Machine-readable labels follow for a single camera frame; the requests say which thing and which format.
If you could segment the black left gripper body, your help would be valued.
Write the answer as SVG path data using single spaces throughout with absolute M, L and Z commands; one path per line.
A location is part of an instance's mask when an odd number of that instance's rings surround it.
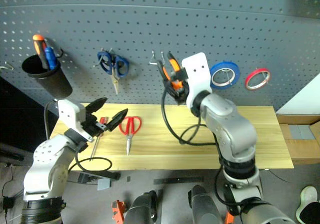
M 85 121 L 81 122 L 83 130 L 92 137 L 99 136 L 106 130 L 107 117 L 101 117 L 97 120 L 97 117 L 92 114 L 86 114 Z

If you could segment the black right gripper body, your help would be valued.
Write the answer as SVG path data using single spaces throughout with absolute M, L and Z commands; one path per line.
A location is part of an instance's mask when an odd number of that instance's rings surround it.
M 172 96 L 178 105 L 185 104 L 190 92 L 189 84 L 184 81 L 172 82 Z

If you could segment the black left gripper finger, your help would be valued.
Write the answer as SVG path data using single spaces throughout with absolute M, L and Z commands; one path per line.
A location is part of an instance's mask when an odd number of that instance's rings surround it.
M 125 119 L 127 112 L 128 112 L 128 108 L 119 111 L 112 118 L 112 120 L 106 125 L 106 130 L 112 132 L 115 128 L 117 128 Z
M 92 114 L 98 111 L 105 104 L 106 101 L 107 97 L 101 97 L 92 101 L 85 107 L 86 114 Z

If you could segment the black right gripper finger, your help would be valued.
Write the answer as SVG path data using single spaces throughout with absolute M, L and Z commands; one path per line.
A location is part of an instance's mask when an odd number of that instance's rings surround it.
M 164 89 L 166 90 L 166 93 L 169 94 L 171 97 L 175 98 L 176 96 L 176 91 L 175 89 L 173 88 L 172 84 L 171 84 L 171 81 L 169 80 L 165 80 L 164 82 L 165 86 L 164 86 Z
M 181 68 L 178 71 L 171 73 L 172 81 L 185 81 L 188 79 L 188 74 L 185 68 Z

